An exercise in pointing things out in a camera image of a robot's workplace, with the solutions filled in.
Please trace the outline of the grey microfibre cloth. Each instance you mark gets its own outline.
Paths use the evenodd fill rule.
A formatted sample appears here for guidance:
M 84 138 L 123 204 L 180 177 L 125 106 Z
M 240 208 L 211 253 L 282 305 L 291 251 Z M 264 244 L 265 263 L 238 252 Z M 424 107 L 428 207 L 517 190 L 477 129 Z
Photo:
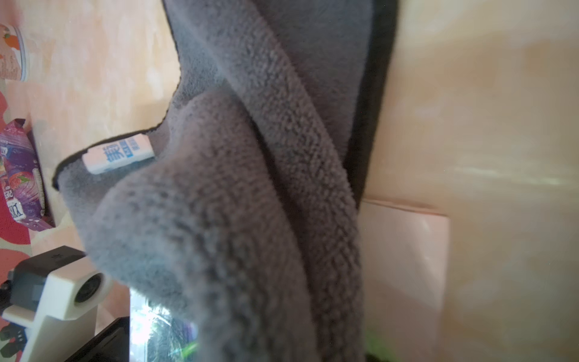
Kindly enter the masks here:
M 396 1 L 165 1 L 155 156 L 53 185 L 98 269 L 198 327 L 202 361 L 371 361 L 357 214 Z

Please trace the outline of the blue science book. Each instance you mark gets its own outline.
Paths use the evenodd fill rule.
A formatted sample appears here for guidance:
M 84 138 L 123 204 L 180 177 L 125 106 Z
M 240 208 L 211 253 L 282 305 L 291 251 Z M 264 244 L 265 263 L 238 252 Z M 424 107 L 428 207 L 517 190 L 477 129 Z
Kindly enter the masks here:
M 427 205 L 360 205 L 366 350 L 386 361 L 434 361 L 446 289 L 450 221 Z M 198 361 L 195 326 L 131 291 L 131 361 Z

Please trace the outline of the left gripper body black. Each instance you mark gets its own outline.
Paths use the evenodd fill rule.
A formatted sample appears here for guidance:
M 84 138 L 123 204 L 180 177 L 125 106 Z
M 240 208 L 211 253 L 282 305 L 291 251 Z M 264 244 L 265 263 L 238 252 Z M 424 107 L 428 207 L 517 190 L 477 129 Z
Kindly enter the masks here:
M 130 318 L 117 318 L 66 362 L 129 362 Z

